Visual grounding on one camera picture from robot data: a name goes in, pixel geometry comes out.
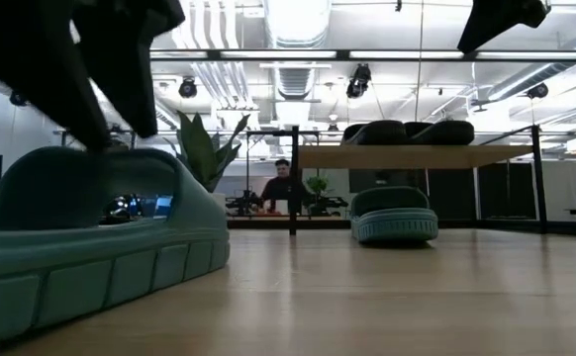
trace dark shirt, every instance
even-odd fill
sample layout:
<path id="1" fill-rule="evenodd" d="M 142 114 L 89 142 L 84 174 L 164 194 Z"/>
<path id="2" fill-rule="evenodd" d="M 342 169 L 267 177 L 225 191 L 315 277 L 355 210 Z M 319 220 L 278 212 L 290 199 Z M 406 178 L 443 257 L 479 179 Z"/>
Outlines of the dark shirt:
<path id="1" fill-rule="evenodd" d="M 266 200 L 288 200 L 290 198 L 292 187 L 290 185 L 290 177 L 275 177 L 266 183 L 264 187 L 264 191 L 261 193 L 261 199 Z M 298 184 L 298 194 L 300 198 L 303 200 L 307 196 L 310 195 L 306 187 L 304 186 L 303 182 L 299 182 Z"/>

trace person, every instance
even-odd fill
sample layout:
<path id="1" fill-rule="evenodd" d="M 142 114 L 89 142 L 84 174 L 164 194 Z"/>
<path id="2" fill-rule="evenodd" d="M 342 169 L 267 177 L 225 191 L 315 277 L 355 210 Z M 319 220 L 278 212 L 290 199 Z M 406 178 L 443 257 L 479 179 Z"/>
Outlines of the person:
<path id="1" fill-rule="evenodd" d="M 279 159 L 275 162 L 277 176 L 266 183 L 261 193 L 262 206 L 266 201 L 271 201 L 270 211 L 275 210 L 274 202 L 278 200 L 288 201 L 292 194 L 292 183 L 290 181 L 290 162 L 286 159 Z M 298 192 L 301 200 L 310 196 L 310 193 L 300 180 L 298 183 Z"/>

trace fluorescent light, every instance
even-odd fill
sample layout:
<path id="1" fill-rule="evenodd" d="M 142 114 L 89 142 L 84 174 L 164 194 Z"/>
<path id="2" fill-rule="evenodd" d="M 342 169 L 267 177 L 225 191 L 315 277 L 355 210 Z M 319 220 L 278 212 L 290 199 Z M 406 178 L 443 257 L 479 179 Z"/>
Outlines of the fluorescent light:
<path id="1" fill-rule="evenodd" d="M 177 50 L 177 51 L 169 51 L 169 50 L 153 50 L 151 52 L 151 59 L 156 58 L 193 58 L 193 59 L 204 59 L 207 58 L 207 53 L 203 50 Z"/>
<path id="2" fill-rule="evenodd" d="M 334 50 L 295 50 L 295 49 L 271 49 L 271 50 L 225 50 L 223 58 L 309 58 L 326 59 L 336 57 Z"/>
<path id="3" fill-rule="evenodd" d="M 260 63 L 262 69 L 330 69 L 331 64 L 323 63 Z"/>
<path id="4" fill-rule="evenodd" d="M 576 51 L 480 51 L 478 59 L 576 59 Z"/>
<path id="5" fill-rule="evenodd" d="M 463 54 L 456 50 L 353 50 L 350 58 L 365 59 L 459 59 Z"/>

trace shelf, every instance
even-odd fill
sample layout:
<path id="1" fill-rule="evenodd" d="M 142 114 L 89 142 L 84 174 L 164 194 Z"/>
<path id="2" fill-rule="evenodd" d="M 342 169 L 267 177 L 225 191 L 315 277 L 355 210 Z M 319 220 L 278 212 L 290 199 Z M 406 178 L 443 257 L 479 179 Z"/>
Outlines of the shelf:
<path id="1" fill-rule="evenodd" d="M 299 146 L 300 168 L 466 169 L 532 153 L 529 145 Z"/>

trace plant pot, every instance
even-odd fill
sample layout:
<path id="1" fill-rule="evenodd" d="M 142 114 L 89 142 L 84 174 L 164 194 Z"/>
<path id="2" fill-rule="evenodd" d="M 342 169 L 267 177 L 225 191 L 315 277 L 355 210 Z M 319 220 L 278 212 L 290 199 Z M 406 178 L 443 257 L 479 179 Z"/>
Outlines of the plant pot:
<path id="1" fill-rule="evenodd" d="M 213 200 L 218 203 L 224 211 L 227 210 L 227 195 L 223 193 L 211 193 Z"/>

